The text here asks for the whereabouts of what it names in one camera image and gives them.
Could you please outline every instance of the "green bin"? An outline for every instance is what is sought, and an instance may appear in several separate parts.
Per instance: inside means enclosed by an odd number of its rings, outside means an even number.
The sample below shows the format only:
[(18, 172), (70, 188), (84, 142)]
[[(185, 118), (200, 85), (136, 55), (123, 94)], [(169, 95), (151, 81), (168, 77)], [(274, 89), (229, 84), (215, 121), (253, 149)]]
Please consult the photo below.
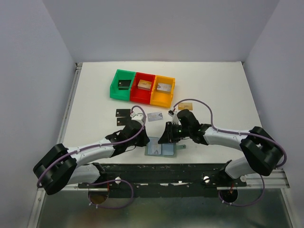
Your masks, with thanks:
[[(135, 78), (136, 72), (127, 71), (127, 70), (117, 70), (115, 77), (110, 86), (110, 98), (114, 98), (117, 100), (130, 100), (130, 91), (133, 84), (133, 80)], [(118, 80), (131, 80), (131, 84), (129, 89), (118, 89)]]

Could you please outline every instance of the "tan card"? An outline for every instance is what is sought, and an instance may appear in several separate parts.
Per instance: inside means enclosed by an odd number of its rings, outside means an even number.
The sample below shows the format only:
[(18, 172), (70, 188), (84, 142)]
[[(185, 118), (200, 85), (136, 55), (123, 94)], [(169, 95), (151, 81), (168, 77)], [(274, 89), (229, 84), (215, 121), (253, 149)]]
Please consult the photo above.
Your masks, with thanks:
[(152, 82), (145, 81), (145, 80), (139, 80), (137, 87), (139, 89), (144, 89), (144, 90), (150, 90)]
[(184, 110), (184, 109), (188, 109), (188, 110), (193, 110), (192, 108), (192, 103), (179, 103), (179, 110)]

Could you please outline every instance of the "white table surface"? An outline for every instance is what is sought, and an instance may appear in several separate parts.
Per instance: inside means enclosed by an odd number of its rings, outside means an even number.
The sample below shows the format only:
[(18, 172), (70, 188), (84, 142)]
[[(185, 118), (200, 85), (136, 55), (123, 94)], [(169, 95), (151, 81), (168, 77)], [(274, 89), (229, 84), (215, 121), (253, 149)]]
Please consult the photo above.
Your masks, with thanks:
[[(100, 62), (84, 63), (66, 127), (66, 147), (94, 143), (122, 129), (116, 126), (115, 111), (131, 108), (136, 103), (111, 99), (110, 84), (117, 69), (175, 78), (172, 105), (181, 99), (196, 98), (209, 104), (217, 127), (252, 129), (261, 126), (255, 103), (240, 62)], [(161, 111), (164, 119), (147, 122), (148, 136), (161, 137), (165, 122), (171, 118), (168, 109), (140, 104), (146, 113)], [(210, 123), (210, 113), (202, 104), (193, 102), (193, 113), (200, 123)], [(201, 145), (182, 140), (185, 150), (175, 158), (145, 156), (144, 148), (123, 153), (100, 163), (222, 163), (237, 159), (243, 153), (217, 145)]]

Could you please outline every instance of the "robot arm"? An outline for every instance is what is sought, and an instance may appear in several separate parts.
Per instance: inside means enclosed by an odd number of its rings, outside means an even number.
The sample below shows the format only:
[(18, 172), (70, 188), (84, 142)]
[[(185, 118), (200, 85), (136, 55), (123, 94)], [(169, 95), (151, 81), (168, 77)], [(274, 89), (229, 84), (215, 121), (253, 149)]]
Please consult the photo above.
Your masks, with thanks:
[[(260, 135), (229, 134), (214, 129), (210, 124), (200, 124), (188, 109), (180, 112), (169, 111), (172, 122), (167, 122), (165, 131), (158, 141), (177, 143), (190, 137), (195, 143), (203, 145), (222, 145), (240, 150), (243, 158), (228, 161), (215, 175), (215, 182), (228, 186), (242, 175), (257, 172), (268, 176), (282, 158), (282, 151), (273, 143), (262, 138), (272, 138), (261, 127), (241, 131)], [(103, 170), (97, 159), (110, 158), (124, 153), (130, 146), (144, 147), (150, 141), (144, 126), (144, 114), (131, 114), (132, 120), (118, 132), (102, 140), (80, 147), (66, 148), (55, 145), (34, 167), (33, 172), (48, 195), (55, 194), (67, 184), (95, 182)]]
[(63, 144), (55, 145), (33, 169), (47, 194), (55, 194), (67, 184), (90, 182), (94, 179), (98, 170), (95, 169), (90, 174), (87, 169), (92, 167), (83, 165), (97, 159), (117, 156), (130, 146), (145, 146), (150, 141), (143, 127), (145, 116), (135, 113), (131, 116), (131, 121), (121, 131), (114, 132), (98, 142), (72, 148), (66, 148)]
[[(158, 141), (159, 144), (177, 143), (182, 138), (190, 137), (195, 143), (227, 146), (244, 153), (245, 157), (225, 164), (217, 177), (220, 182), (229, 182), (242, 175), (255, 172), (269, 176), (283, 156), (282, 151), (267, 140), (251, 135), (223, 133), (210, 124), (200, 124), (188, 109), (178, 113), (169, 111), (169, 115), (172, 116), (172, 122), (166, 123), (165, 131)], [(272, 140), (261, 127), (239, 132), (253, 133)]]

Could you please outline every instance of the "plastic bin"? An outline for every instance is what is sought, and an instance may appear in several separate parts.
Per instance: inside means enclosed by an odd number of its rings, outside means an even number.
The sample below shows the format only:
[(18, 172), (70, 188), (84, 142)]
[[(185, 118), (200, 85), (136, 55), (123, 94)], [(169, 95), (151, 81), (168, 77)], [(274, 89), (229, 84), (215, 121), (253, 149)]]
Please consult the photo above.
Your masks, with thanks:
[[(138, 83), (140, 80), (145, 80), (151, 82), (150, 90), (139, 89)], [(151, 91), (153, 89), (155, 80), (155, 75), (149, 75), (144, 73), (137, 72), (132, 84), (131, 92), (130, 92), (130, 101), (139, 102), (143, 104), (150, 104), (151, 99)]]
[[(166, 83), (166, 84), (172, 85), (171, 93), (166, 94), (166, 93), (158, 92), (156, 90), (158, 83)], [(173, 99), (174, 86), (175, 86), (175, 78), (156, 75), (155, 80), (154, 80), (153, 89), (151, 92), (150, 104), (169, 108), (171, 106), (171, 102)]]
[[(130, 90), (135, 77), (135, 72), (126, 70), (117, 70), (110, 86), (110, 98), (129, 101)], [(118, 89), (118, 80), (131, 80), (129, 89)]]

